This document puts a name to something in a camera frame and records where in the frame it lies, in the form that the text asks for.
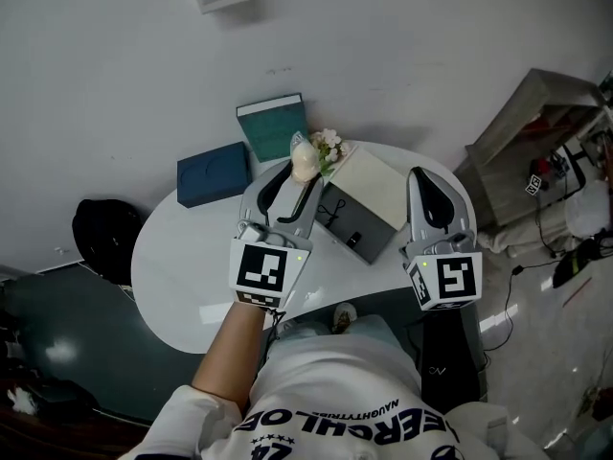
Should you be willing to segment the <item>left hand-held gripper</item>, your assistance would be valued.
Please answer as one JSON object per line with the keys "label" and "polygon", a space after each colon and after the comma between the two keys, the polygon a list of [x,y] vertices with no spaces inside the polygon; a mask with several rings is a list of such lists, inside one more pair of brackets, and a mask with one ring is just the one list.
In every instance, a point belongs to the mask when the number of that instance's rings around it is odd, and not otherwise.
{"label": "left hand-held gripper", "polygon": [[315,176],[301,191],[288,217],[269,227],[268,209],[290,177],[290,160],[266,170],[244,191],[238,235],[231,240],[229,287],[235,300],[268,310],[285,307],[312,252],[310,233],[324,188]]}

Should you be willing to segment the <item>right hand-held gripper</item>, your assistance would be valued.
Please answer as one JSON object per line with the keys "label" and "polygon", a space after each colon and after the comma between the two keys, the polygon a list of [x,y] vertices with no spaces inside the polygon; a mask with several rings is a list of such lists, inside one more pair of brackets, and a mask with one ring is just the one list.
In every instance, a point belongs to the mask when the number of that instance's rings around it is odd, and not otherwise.
{"label": "right hand-held gripper", "polygon": [[[407,178],[407,201],[413,242],[399,252],[420,309],[456,310],[479,300],[483,257],[469,230],[464,198],[441,176],[414,168]],[[425,241],[433,228],[452,236]]]}

